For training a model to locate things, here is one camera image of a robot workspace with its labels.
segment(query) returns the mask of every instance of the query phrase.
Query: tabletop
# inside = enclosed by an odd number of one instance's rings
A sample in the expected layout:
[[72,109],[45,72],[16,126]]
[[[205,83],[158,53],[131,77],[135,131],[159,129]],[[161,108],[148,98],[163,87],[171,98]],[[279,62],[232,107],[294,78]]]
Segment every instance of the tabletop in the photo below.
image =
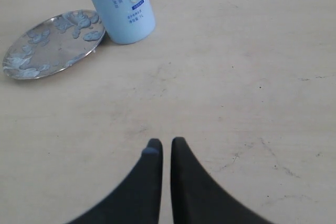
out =
[[[0,55],[91,0],[0,0]],[[0,222],[64,223],[112,191],[148,139],[171,141],[274,223],[336,219],[336,0],[151,0],[155,31],[48,78],[0,74]]]

